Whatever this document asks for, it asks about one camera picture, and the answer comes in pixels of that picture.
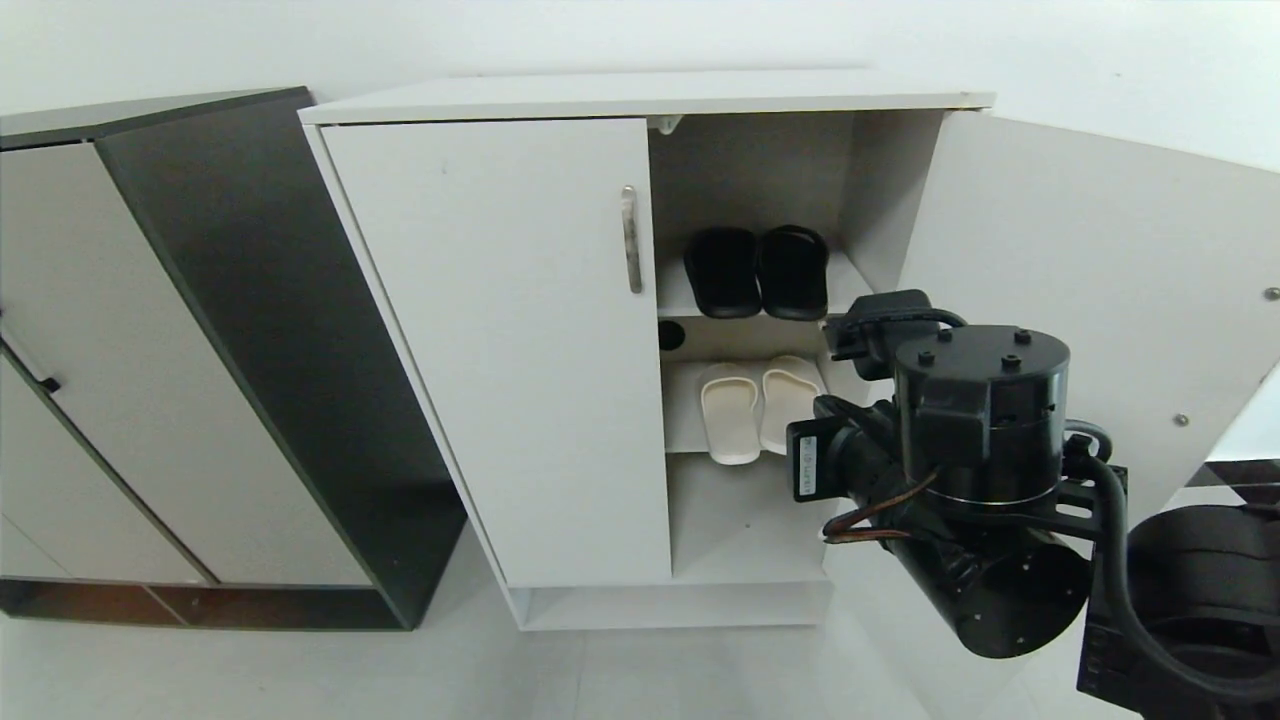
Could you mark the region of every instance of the white wall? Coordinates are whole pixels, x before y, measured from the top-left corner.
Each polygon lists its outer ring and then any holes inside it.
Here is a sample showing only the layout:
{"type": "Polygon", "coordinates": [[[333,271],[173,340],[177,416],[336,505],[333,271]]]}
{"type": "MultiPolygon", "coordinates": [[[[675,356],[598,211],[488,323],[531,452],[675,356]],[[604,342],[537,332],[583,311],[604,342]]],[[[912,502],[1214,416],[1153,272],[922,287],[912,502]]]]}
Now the white wall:
{"type": "MultiPolygon", "coordinates": [[[[877,65],[1280,170],[1280,3],[0,0],[0,113],[440,74],[877,65]]],[[[1280,377],[1213,454],[1280,457],[1280,377]]]]}

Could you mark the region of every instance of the slipper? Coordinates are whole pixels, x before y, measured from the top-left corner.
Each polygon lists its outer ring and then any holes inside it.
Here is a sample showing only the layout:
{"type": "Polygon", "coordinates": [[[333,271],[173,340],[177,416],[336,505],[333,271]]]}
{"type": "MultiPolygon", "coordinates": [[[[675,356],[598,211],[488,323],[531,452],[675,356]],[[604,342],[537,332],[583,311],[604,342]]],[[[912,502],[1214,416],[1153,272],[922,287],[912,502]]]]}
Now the slipper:
{"type": "Polygon", "coordinates": [[[827,388],[818,366],[803,357],[774,357],[764,370],[764,420],[760,445],[769,452],[787,454],[787,425],[813,420],[813,400],[827,388]]]}
{"type": "Polygon", "coordinates": [[[707,368],[703,387],[703,423],[712,460],[721,465],[746,465],[760,456],[755,404],[760,391],[740,365],[721,363],[707,368]]]}
{"type": "Polygon", "coordinates": [[[827,259],[822,236],[800,225],[782,225],[760,237],[760,296],[764,311],[783,320],[827,316],[827,259]]]}
{"type": "Polygon", "coordinates": [[[694,236],[685,249],[685,272],[703,315],[728,319],[759,314],[755,255],[751,231],[708,228],[694,236]]]}

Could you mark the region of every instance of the shoe cabinet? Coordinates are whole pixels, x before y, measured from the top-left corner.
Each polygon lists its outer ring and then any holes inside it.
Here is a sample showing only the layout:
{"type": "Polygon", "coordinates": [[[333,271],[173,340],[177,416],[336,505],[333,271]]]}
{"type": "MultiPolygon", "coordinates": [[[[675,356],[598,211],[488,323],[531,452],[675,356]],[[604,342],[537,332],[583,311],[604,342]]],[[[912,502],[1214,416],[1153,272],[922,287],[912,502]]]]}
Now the shoe cabinet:
{"type": "Polygon", "coordinates": [[[305,87],[0,119],[0,610],[413,628],[465,523],[305,87]]]}
{"type": "Polygon", "coordinates": [[[701,316],[681,259],[708,227],[820,233],[833,314],[919,287],[1061,337],[1135,512],[1189,477],[1280,356],[1258,332],[1280,178],[993,101],[859,69],[438,79],[301,111],[522,628],[814,624],[859,582],[833,559],[874,550],[827,551],[836,507],[792,503],[783,457],[710,460],[709,364],[887,388],[828,361],[820,322],[701,316]]]}

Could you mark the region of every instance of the cable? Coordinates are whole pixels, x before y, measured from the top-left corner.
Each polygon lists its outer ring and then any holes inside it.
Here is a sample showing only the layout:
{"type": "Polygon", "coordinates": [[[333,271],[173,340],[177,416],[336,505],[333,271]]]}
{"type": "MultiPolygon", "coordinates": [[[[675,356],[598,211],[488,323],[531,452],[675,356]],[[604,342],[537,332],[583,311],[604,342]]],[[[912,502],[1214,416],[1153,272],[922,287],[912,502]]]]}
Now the cable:
{"type": "Polygon", "coordinates": [[[1120,478],[1107,464],[1097,457],[1080,460],[1085,477],[1093,479],[1103,497],[1102,534],[1102,573],[1107,605],[1116,625],[1138,652],[1153,665],[1178,678],[1187,685],[1216,700],[1260,705],[1275,701],[1280,696],[1280,667],[1249,679],[1228,679],[1203,673],[1188,666],[1169,653],[1160,642],[1151,637],[1138,619],[1129,596],[1129,527],[1125,520],[1125,491],[1120,478]]]}
{"type": "Polygon", "coordinates": [[[852,542],[872,542],[878,539],[914,539],[915,536],[911,533],[905,533],[902,530],[883,530],[876,528],[865,528],[859,530],[850,530],[847,533],[838,533],[833,536],[827,536],[822,538],[822,542],[827,544],[847,544],[852,542]]]}
{"type": "Polygon", "coordinates": [[[901,310],[884,310],[882,313],[869,313],[867,315],[858,315],[850,318],[844,315],[838,320],[835,320],[841,329],[856,329],[860,325],[879,324],[879,323],[906,323],[906,322],[934,322],[946,323],[952,328],[963,328],[969,323],[964,322],[964,318],[956,315],[950,310],[940,310],[937,307],[909,307],[901,310]]]}
{"type": "Polygon", "coordinates": [[[1103,430],[1101,425],[1094,425],[1093,423],[1089,423],[1087,420],[1069,419],[1066,424],[1062,425],[1062,430],[1068,433],[1087,434],[1093,439],[1098,441],[1098,460],[1103,462],[1111,460],[1111,448],[1114,447],[1111,443],[1111,436],[1108,436],[1107,432],[1103,430]]]}
{"type": "Polygon", "coordinates": [[[856,525],[858,523],[861,523],[863,520],[867,520],[868,518],[872,518],[873,515],[878,515],[879,512],[883,512],[884,510],[888,510],[890,507],[893,507],[895,505],[901,505],[901,503],[906,502],[908,500],[911,500],[913,497],[915,497],[916,495],[919,495],[922,491],[924,491],[924,488],[929,487],[929,484],[932,484],[933,480],[936,480],[936,479],[938,479],[938,469],[937,468],[934,468],[933,471],[931,471],[924,478],[924,480],[922,480],[918,486],[913,487],[911,489],[909,489],[909,491],[906,491],[906,492],[904,492],[901,495],[896,495],[896,496],[893,496],[893,497],[891,497],[888,500],[882,500],[881,502],[877,502],[877,503],[870,505],[868,507],[859,507],[858,510],[850,510],[849,512],[845,512],[844,515],[836,515],[831,520],[827,520],[827,523],[822,527],[822,534],[823,534],[823,537],[836,537],[836,536],[841,536],[841,534],[849,533],[849,530],[854,525],[856,525]]]}

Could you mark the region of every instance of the cabinet top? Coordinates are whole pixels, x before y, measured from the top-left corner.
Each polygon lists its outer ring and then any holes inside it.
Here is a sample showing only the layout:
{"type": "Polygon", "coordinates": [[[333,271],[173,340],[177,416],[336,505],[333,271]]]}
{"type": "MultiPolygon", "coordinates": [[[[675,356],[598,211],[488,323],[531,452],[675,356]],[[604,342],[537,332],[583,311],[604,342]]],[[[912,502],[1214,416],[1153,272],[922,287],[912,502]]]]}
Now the cabinet top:
{"type": "Polygon", "coordinates": [[[311,92],[306,87],[234,90],[4,115],[0,117],[0,150],[99,140],[205,113],[234,110],[285,97],[306,97],[310,101],[311,92]]]}
{"type": "Polygon", "coordinates": [[[732,70],[440,78],[305,108],[306,124],[989,108],[992,92],[883,70],[732,70]]]}

